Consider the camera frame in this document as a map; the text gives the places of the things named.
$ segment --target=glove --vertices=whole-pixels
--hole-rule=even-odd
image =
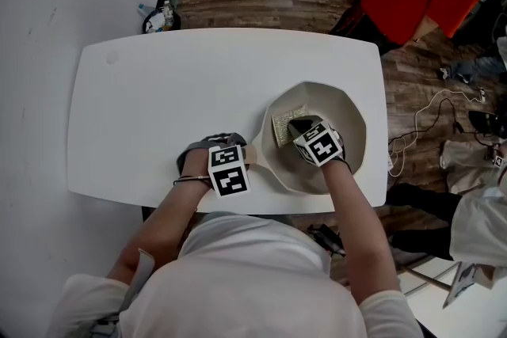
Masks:
[[[183,166],[185,166],[185,158],[187,156],[187,153],[191,150],[195,150],[198,148],[201,148],[203,150],[209,150],[213,146],[227,148],[228,146],[234,145],[244,147],[246,145],[246,141],[240,134],[237,134],[235,132],[209,135],[208,137],[203,138],[201,141],[191,143],[189,146],[185,148],[185,150],[180,154],[180,156],[177,157],[176,160],[177,169],[181,175],[181,172],[183,171]]]
[[[292,119],[288,122],[288,132],[294,139],[297,139],[305,132],[319,124],[321,121],[323,121],[322,118],[315,115],[298,117],[297,119]],[[338,133],[338,131],[334,131],[337,133],[338,144],[341,146],[341,153],[333,159],[337,161],[343,161],[347,164],[345,161],[345,145],[343,143],[343,138],[341,137],[340,133]]]

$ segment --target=white bowl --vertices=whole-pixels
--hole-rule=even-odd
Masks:
[[[259,135],[252,141],[257,165],[269,169],[293,192],[323,195],[329,193],[320,168],[306,163],[290,143],[278,148],[272,117],[306,105],[310,114],[328,121],[345,144],[345,160],[354,174],[363,163],[366,124],[350,97],[341,89],[315,82],[302,82],[279,96],[267,109]]]

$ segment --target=floor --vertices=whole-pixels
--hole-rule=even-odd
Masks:
[[[329,32],[337,19],[349,7],[352,0],[179,0],[178,13],[182,28],[206,27],[262,27],[311,32]],[[414,114],[425,107],[432,96],[442,89],[462,91],[471,99],[478,92],[460,83],[444,82],[437,76],[442,64],[456,59],[474,58],[482,50],[479,47],[455,48],[440,31],[436,31],[402,49],[391,51],[382,58],[386,89],[389,138],[412,131]],[[452,95],[456,118],[465,131],[473,128],[467,119],[469,109],[493,111],[497,97],[505,91],[503,85],[481,83],[486,90],[486,103],[478,105],[465,101],[462,95]],[[439,95],[431,108],[419,115],[419,126],[428,127],[438,112],[438,104],[448,93]],[[472,135],[456,134],[453,128],[452,108],[442,104],[435,127],[421,134],[419,140],[406,152],[403,171],[399,177],[389,177],[389,185],[396,180],[410,182],[423,188],[444,191],[445,173],[439,167],[440,148],[446,139],[469,140]],[[397,174],[402,157],[392,170]],[[404,228],[437,228],[440,220],[423,212],[402,208],[379,207],[377,213],[388,234]],[[292,221],[305,230],[310,224],[326,223],[336,227],[332,213],[324,215],[292,216]],[[394,253],[399,264],[408,264],[424,255]],[[334,261],[333,278],[343,280],[343,260]]]

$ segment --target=white shirt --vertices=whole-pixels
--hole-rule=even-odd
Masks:
[[[503,62],[505,64],[505,67],[507,68],[507,36],[500,37],[497,40],[497,46],[498,46],[498,53],[500,54],[501,59],[503,60]]]
[[[454,260],[506,267],[507,196],[498,187],[505,167],[486,161],[485,152],[476,142],[444,144],[440,166],[451,170],[449,191],[463,193],[452,218],[449,252]]]
[[[329,278],[330,257],[300,231],[243,215],[210,220],[156,271],[120,314],[122,337],[422,338],[404,295],[384,291],[358,306]],[[127,286],[69,279],[48,336],[117,311]]]

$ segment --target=black object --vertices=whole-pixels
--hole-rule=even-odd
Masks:
[[[141,213],[143,215],[143,222],[148,220],[148,217],[150,217],[151,213],[153,213],[154,211],[155,211],[155,209],[153,207],[141,206]]]
[[[204,183],[204,184],[206,184],[207,186],[212,187],[212,184],[211,184],[211,178],[210,178],[210,177],[191,177],[191,176],[179,177],[178,179],[176,179],[176,180],[173,182],[173,186],[174,186],[176,183],[182,183],[182,182],[193,182],[193,181],[203,182],[203,183]]]
[[[453,44],[477,43],[484,48],[488,48],[498,37],[498,32],[494,32],[496,31],[494,29],[501,15],[505,12],[502,3],[503,0],[485,0],[482,2],[475,15],[466,21],[452,37]]]
[[[345,256],[341,238],[326,224],[322,224],[319,228],[310,226],[307,232],[314,238],[315,242],[329,252],[331,256],[335,253]]]
[[[500,117],[507,117],[507,93],[504,93],[498,97],[497,108],[494,112]]]
[[[341,15],[340,20],[329,34],[374,43],[379,48],[380,55],[402,46],[390,41],[378,29],[372,19],[363,11],[360,0],[354,0],[353,5]]]
[[[160,9],[161,7],[164,6],[164,2],[166,0],[157,0],[157,4],[156,4],[156,8],[157,9]],[[150,20],[150,17],[152,16],[152,14],[155,13],[154,12],[151,12],[145,19],[144,19],[144,22],[143,22],[143,32],[146,32],[145,31],[145,28],[146,28],[146,24],[148,22],[148,20]],[[171,27],[171,30],[170,31],[174,31],[174,30],[179,30],[181,28],[181,17],[178,15],[178,13],[176,13],[176,10],[173,9],[173,19],[174,19],[174,23],[173,23],[173,26]]]
[[[409,205],[435,215],[449,225],[435,230],[396,231],[393,234],[392,246],[408,253],[426,253],[452,260],[449,252],[451,222],[460,200],[461,196],[454,193],[438,193],[405,183],[395,185],[387,193],[386,205]]]
[[[292,138],[297,139],[301,134],[304,134],[321,121],[322,119],[319,116],[304,116],[292,119],[288,123],[288,132],[292,136]]]
[[[423,324],[419,322],[419,320],[416,320],[419,324],[419,327],[421,327],[422,336],[424,338],[436,338],[436,335],[434,335],[431,331],[429,331]]]
[[[493,134],[501,139],[507,138],[507,118],[487,112],[470,110],[468,119],[479,133],[484,135]]]

